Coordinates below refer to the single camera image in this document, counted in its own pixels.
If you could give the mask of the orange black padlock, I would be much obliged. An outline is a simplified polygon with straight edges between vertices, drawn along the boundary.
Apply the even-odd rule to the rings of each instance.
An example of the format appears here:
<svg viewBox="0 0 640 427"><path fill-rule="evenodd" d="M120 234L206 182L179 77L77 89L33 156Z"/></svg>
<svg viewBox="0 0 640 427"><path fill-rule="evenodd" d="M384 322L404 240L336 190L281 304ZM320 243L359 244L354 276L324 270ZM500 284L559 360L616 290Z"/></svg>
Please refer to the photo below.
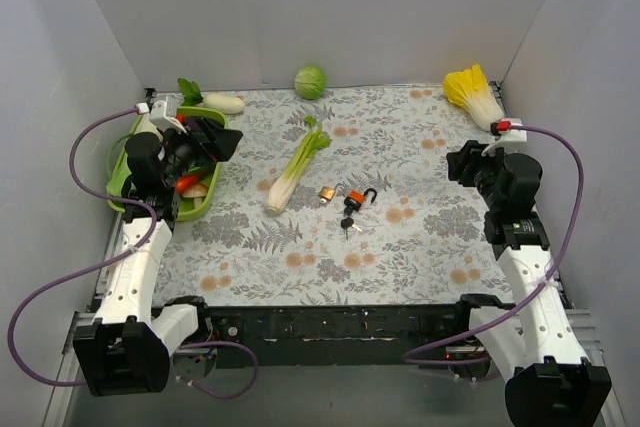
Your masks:
<svg viewBox="0 0 640 427"><path fill-rule="evenodd" d="M352 190L344 199L344 214L350 216L358 212L367 200L374 203L378 192L374 188L368 188L363 193Z"/></svg>

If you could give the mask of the brass padlock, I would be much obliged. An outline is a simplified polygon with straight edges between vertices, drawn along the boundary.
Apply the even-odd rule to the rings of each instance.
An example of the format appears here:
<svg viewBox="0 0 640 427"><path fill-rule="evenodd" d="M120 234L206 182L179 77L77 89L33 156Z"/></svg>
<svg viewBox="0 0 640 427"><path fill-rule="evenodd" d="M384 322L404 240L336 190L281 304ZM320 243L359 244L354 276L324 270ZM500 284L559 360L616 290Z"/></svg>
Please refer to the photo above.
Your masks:
<svg viewBox="0 0 640 427"><path fill-rule="evenodd" d="M318 194L319 203L321 205L330 203L344 187L344 182L338 182L333 187L323 186Z"/></svg>

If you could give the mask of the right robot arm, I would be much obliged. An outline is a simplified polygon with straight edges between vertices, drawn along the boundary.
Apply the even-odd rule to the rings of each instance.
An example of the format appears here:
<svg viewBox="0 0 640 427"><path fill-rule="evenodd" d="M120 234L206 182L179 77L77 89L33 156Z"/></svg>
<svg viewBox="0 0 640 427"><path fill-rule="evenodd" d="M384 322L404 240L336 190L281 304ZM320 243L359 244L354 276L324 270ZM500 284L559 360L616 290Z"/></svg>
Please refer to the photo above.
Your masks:
<svg viewBox="0 0 640 427"><path fill-rule="evenodd" d="M543 170L532 157L467 141L446 156L448 177L474 188L487 205L484 232L515 301L515 317L495 297L466 295L454 336L480 343L506 382L516 426L592 426L611 390L607 369L593 365L570 326L548 274L549 240L534 209Z"/></svg>

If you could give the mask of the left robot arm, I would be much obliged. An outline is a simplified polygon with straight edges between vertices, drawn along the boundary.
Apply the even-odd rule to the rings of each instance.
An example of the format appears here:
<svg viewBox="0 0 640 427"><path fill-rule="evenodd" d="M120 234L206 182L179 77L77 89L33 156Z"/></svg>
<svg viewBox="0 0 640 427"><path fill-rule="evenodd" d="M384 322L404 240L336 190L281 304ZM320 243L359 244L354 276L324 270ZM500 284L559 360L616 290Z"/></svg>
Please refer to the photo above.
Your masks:
<svg viewBox="0 0 640 427"><path fill-rule="evenodd" d="M188 117L162 135L142 132L125 144L130 175L123 224L124 259L109 275L92 323L75 331L73 347L90 392L96 396L162 391L171 358L186 342L205 345L213 333L199 296L168 302L152 315L160 261L178 220L178 181L194 166L231 159L238 130L211 119Z"/></svg>

